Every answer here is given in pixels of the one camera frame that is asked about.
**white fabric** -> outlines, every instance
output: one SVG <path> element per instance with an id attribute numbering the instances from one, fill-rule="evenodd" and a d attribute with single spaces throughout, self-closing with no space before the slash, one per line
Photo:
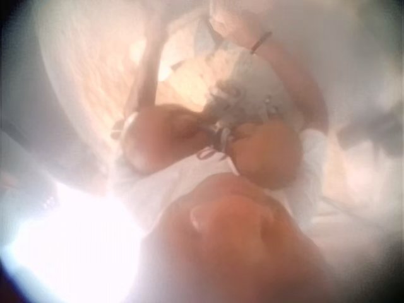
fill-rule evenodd
<path id="1" fill-rule="evenodd" d="M 301 133 L 303 163 L 296 182 L 282 191 L 268 194 L 279 200 L 301 225 L 306 225 L 321 194 L 326 136 L 308 129 Z M 238 172 L 226 154 L 205 148 L 156 174 L 136 174 L 120 155 L 113 169 L 111 190 L 129 208 L 145 234 L 151 232 L 164 210 L 179 197 L 191 192 L 207 177 Z"/>

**blurry background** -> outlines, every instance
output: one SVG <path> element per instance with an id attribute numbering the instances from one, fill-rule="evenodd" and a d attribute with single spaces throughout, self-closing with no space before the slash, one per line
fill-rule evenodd
<path id="1" fill-rule="evenodd" d="M 172 2 L 158 103 L 200 110 L 209 86 L 232 77 L 253 99 L 288 104 L 269 67 L 210 31 L 209 17 L 220 19 L 214 5 Z M 385 269 L 401 268 L 392 256 L 403 239 L 402 3 L 224 2 L 257 13 L 317 79 L 331 132 L 324 201 L 307 233 L 338 268 L 345 302 L 383 288 Z M 109 286 L 130 285 L 136 227 L 105 190 L 116 148 L 110 130 L 145 44 L 145 6 L 36 0 L 2 10 L 0 256 L 34 301 L 116 302 L 125 289 Z"/>

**bright light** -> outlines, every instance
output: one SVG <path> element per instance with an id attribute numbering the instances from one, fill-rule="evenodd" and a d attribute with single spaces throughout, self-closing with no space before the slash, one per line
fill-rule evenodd
<path id="1" fill-rule="evenodd" d="M 27 222 L 16 262 L 66 302 L 119 302 L 132 286 L 140 234 L 123 205 L 58 186 L 60 208 Z"/>

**bracelet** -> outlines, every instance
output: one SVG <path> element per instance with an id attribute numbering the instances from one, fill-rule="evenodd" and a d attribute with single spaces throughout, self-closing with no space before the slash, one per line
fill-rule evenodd
<path id="1" fill-rule="evenodd" d="M 260 46 L 262 45 L 262 43 L 264 43 L 264 42 L 266 41 L 266 39 L 268 39 L 270 36 L 272 36 L 272 32 L 271 32 L 271 31 L 266 32 L 266 33 L 257 41 L 257 43 L 255 43 L 254 46 L 251 47 L 250 54 L 253 55 L 253 54 L 257 51 L 258 47 L 260 47 Z"/>

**person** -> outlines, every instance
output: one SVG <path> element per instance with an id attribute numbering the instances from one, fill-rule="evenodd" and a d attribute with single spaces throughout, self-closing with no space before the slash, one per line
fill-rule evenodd
<path id="1" fill-rule="evenodd" d="M 321 190 L 328 118 L 318 86 L 251 14 L 227 13 L 231 27 L 213 21 L 225 39 L 274 69 L 306 122 L 300 136 L 281 119 L 242 124 L 220 152 L 211 147 L 214 121 L 206 112 L 155 105 L 161 20 L 148 27 L 112 175 L 114 192 L 146 235 L 136 297 L 327 302 L 324 262 L 296 224 L 309 221 Z"/>

